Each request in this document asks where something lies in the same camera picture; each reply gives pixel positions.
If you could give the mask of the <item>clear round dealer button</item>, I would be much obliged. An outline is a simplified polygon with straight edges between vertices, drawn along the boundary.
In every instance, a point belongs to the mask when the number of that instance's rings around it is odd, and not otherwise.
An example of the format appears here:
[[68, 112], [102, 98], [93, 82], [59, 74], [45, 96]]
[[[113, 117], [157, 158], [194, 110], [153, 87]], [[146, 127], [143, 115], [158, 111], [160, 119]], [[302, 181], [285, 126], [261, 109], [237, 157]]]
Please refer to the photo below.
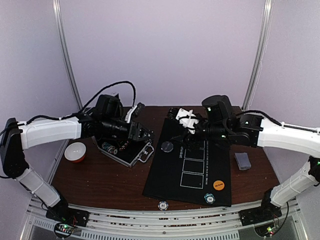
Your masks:
[[174, 149], [174, 145], [172, 142], [170, 141], [165, 141], [161, 144], [161, 148], [160, 148], [164, 153], [170, 153], [173, 151]]

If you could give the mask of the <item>aluminium poker chip case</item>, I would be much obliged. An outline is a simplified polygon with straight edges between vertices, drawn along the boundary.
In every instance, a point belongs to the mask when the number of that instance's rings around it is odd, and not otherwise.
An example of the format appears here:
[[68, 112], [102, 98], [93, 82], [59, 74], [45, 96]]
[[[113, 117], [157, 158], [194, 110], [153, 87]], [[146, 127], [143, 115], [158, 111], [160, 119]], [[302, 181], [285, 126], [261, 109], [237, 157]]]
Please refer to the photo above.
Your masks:
[[[97, 139], [96, 137], [92, 137], [92, 140], [102, 154], [128, 168], [132, 168], [137, 162], [146, 163], [155, 151], [153, 140], [136, 142], [133, 140], [115, 140], [107, 138]], [[130, 145], [124, 151], [120, 151], [120, 145], [126, 141], [130, 141]], [[104, 151], [102, 149], [102, 143], [104, 142], [115, 146], [118, 149], [117, 154], [113, 155]]]

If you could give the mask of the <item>poker chip row with 10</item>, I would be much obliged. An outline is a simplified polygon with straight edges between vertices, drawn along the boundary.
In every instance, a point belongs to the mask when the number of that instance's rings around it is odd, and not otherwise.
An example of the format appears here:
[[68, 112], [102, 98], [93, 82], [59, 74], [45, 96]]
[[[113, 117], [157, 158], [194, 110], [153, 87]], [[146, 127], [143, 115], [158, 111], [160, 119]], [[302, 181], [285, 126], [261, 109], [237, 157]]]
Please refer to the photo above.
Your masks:
[[118, 149], [115, 146], [113, 146], [110, 143], [108, 143], [108, 142], [102, 143], [101, 148], [105, 152], [107, 152], [109, 154], [112, 154], [112, 155], [116, 155], [118, 153]]

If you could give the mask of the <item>orange big blind button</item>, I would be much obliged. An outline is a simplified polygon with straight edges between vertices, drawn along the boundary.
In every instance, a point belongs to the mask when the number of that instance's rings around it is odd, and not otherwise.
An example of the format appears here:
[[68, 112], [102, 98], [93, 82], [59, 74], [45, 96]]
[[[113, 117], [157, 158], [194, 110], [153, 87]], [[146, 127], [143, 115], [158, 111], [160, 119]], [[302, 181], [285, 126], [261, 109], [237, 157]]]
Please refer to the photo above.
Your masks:
[[222, 180], [216, 180], [216, 181], [213, 183], [213, 188], [214, 188], [216, 191], [222, 191], [222, 190], [225, 188], [225, 183], [224, 183]]

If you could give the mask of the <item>grey playing card deck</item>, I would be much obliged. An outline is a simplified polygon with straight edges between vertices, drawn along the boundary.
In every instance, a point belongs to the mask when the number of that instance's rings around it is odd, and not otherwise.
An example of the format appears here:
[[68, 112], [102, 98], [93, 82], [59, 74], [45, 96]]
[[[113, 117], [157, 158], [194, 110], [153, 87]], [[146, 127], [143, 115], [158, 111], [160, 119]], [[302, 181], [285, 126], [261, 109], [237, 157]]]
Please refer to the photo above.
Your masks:
[[249, 156], [246, 152], [236, 152], [234, 156], [240, 171], [249, 170], [252, 167], [251, 162], [249, 160]]

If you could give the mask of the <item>teal white poker chip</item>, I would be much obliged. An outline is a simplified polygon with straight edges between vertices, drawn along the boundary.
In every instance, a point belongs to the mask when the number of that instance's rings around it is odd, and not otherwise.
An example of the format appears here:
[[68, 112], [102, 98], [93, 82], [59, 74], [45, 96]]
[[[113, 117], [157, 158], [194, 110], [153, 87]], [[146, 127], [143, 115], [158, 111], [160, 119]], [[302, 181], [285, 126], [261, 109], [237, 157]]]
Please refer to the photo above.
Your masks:
[[212, 193], [206, 193], [204, 195], [204, 200], [207, 204], [212, 205], [216, 201], [216, 198]]

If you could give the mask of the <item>white blue poker chip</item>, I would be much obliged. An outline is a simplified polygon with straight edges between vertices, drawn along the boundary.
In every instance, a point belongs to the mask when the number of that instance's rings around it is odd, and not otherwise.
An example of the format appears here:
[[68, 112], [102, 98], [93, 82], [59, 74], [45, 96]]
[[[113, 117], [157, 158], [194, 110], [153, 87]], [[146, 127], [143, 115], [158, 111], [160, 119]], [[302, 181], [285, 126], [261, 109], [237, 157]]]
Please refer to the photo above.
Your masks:
[[169, 204], [166, 201], [160, 201], [157, 206], [160, 211], [166, 211], [169, 208]]

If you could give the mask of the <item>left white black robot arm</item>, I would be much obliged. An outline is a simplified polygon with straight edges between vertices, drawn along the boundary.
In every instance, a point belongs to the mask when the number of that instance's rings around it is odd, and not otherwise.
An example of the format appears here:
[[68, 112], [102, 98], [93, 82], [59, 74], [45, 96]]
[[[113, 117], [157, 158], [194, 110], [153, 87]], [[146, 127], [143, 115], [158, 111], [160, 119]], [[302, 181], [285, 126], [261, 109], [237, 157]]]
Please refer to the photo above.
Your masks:
[[153, 140], [154, 132], [134, 120], [143, 107], [138, 103], [124, 113], [117, 96], [102, 94], [94, 107], [67, 116], [37, 115], [25, 121], [11, 117], [0, 133], [2, 171], [39, 198], [50, 214], [67, 222], [72, 218], [68, 202], [33, 165], [53, 156], [49, 148], [64, 141], [91, 137], [134, 143]]

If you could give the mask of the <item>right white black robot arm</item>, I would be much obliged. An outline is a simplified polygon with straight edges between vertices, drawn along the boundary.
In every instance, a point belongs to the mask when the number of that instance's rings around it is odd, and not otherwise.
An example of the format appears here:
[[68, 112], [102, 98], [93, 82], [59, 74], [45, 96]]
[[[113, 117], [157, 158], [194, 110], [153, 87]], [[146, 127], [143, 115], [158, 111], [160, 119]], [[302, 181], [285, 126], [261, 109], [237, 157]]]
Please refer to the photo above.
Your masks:
[[186, 147], [199, 141], [261, 148], [280, 184], [268, 189], [256, 210], [268, 220], [282, 206], [312, 186], [320, 184], [320, 129], [279, 121], [261, 110], [236, 112], [228, 96], [213, 95], [202, 101], [206, 115], [182, 107], [171, 108], [169, 119], [184, 132], [173, 140]]

